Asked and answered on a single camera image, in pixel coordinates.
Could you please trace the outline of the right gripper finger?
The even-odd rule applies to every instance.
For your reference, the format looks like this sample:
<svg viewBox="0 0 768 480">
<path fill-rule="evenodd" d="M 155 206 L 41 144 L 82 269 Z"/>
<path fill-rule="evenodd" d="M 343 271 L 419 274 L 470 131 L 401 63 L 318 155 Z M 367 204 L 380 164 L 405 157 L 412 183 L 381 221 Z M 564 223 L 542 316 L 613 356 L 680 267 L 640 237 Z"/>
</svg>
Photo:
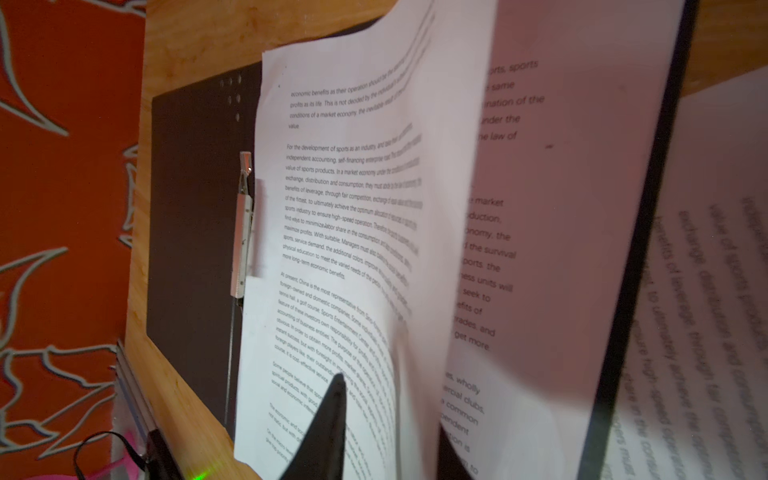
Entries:
<svg viewBox="0 0 768 480">
<path fill-rule="evenodd" d="M 281 480 L 342 480 L 346 444 L 347 387 L 336 374 Z"/>
</svg>

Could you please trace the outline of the paper sheet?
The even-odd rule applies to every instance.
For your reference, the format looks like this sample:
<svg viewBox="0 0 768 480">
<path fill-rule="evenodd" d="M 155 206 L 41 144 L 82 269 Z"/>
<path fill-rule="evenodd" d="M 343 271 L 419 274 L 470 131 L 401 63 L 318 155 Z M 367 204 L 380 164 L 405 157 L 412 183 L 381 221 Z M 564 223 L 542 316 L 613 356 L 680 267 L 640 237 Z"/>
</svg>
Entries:
<svg viewBox="0 0 768 480">
<path fill-rule="evenodd" d="M 502 1 L 442 422 L 474 479 L 572 479 L 681 1 Z"/>
<path fill-rule="evenodd" d="M 681 100 L 605 479 L 767 475 L 767 72 Z"/>
<path fill-rule="evenodd" d="M 344 475 L 432 479 L 497 5 L 267 51 L 234 455 L 289 465 L 336 374 Z"/>
</svg>

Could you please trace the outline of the grey clip folder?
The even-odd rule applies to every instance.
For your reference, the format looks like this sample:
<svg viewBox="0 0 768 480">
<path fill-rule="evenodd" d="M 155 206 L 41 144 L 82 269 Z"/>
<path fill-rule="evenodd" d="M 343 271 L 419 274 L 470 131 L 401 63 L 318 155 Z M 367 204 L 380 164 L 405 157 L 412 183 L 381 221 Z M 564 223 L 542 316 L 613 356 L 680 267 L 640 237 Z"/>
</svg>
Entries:
<svg viewBox="0 0 768 480">
<path fill-rule="evenodd" d="M 681 1 L 673 61 L 641 195 L 613 324 L 629 322 L 644 263 L 653 195 L 663 169 L 697 5 Z M 236 404 L 249 252 L 258 216 L 254 176 L 259 63 L 162 94 L 152 102 L 152 203 L 147 327 L 149 338 L 235 441 Z M 436 475 L 467 475 L 442 422 Z"/>
</svg>

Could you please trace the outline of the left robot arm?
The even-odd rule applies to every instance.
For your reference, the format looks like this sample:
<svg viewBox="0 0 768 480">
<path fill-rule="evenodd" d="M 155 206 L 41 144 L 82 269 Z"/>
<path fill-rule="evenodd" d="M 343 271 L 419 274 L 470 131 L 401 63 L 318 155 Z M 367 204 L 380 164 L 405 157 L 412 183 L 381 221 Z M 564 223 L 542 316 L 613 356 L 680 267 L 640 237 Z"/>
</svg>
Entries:
<svg viewBox="0 0 768 480">
<path fill-rule="evenodd" d="M 117 345 L 116 354 L 116 412 L 112 427 L 86 437 L 77 446 L 72 457 L 75 477 L 182 480 L 184 474 L 161 433 L 121 343 Z M 86 446 L 98 440 L 110 442 L 112 459 L 107 466 L 87 473 L 80 466 L 80 456 Z"/>
</svg>

